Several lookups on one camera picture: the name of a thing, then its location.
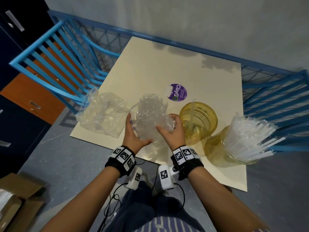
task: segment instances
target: blue jeans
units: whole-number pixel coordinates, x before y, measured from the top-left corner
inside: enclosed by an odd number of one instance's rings
[[[129,189],[122,199],[121,208],[106,232],[132,232],[156,217],[179,218],[195,229],[204,231],[195,218],[192,218],[184,209],[180,210],[181,204],[177,199],[151,195],[152,191],[144,181],[140,181],[137,190]]]

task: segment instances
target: gray floor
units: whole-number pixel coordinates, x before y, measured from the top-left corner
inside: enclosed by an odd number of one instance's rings
[[[70,137],[76,124],[65,109],[33,151],[20,172],[46,184],[46,206],[41,213],[78,194],[104,168],[110,150]],[[272,231],[308,231],[309,153],[278,153],[247,167],[248,192],[233,189],[244,203],[258,214]],[[157,165],[141,165],[149,179],[154,179]],[[207,212],[187,180],[179,182],[186,195],[185,210],[206,231],[216,231]],[[170,195],[183,200],[176,188]],[[99,214],[93,231],[103,219]]]

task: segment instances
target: cardboard box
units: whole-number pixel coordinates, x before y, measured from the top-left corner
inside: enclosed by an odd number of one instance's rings
[[[0,189],[13,194],[1,210],[0,232],[26,231],[44,203],[33,196],[42,187],[13,173],[0,179]]]

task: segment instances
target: blue chair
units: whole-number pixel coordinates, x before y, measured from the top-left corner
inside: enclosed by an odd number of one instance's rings
[[[273,81],[243,83],[243,90],[251,90],[243,102],[244,114],[273,122],[278,126],[273,135],[287,137],[273,150],[309,151],[308,86],[307,70]]]
[[[76,34],[80,34],[86,42],[88,51],[85,50],[83,45],[76,38]],[[71,58],[71,60],[78,66],[82,74],[69,62],[69,60],[62,54],[62,50],[58,50],[52,43],[55,41],[59,44],[61,49]],[[45,46],[49,46],[55,54],[75,73],[78,78],[75,78],[54,56],[50,53]],[[99,86],[105,80],[108,72],[101,69],[98,62],[95,50],[109,57],[118,58],[120,54],[114,53],[103,49],[102,47],[94,44],[89,38],[83,35],[72,21],[59,21],[55,26],[48,30],[37,41],[30,45],[26,50],[14,58],[10,65],[30,77],[34,81],[41,84],[43,87],[51,91],[60,101],[62,101],[74,114],[77,110],[68,102],[74,101],[81,104],[85,94],[95,86]],[[69,82],[63,77],[54,67],[52,67],[38,52],[43,52],[61,71],[70,79]],[[33,59],[37,59],[44,67],[46,67],[53,75],[58,78],[54,80],[42,68],[37,66]],[[38,78],[26,67],[29,66],[38,74],[43,76],[46,81]],[[71,91],[69,93],[59,81],[62,81]]]

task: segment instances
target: round sticker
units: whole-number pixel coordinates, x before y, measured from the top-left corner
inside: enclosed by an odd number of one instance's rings
[[[173,87],[173,89],[171,91],[171,95],[168,98],[175,102],[185,100],[185,98],[187,97],[187,90],[179,84],[171,84],[171,86]]]

